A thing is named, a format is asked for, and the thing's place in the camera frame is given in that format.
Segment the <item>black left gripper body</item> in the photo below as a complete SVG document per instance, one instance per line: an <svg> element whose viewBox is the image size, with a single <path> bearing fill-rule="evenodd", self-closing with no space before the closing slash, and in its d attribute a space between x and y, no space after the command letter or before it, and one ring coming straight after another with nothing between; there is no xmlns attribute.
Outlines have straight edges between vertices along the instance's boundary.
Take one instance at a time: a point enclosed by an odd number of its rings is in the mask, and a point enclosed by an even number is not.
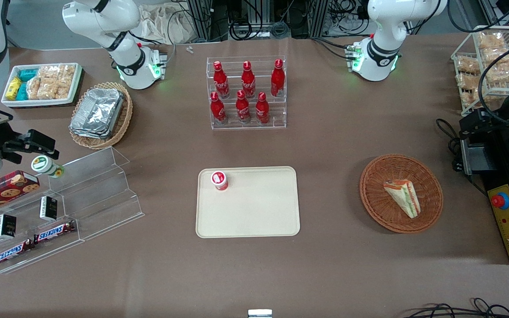
<svg viewBox="0 0 509 318"><path fill-rule="evenodd" d="M509 95L487 95L484 97L484 102L489 111L495 115L494 117L491 115L489 116L486 123L486 130L509 129Z"/></svg>

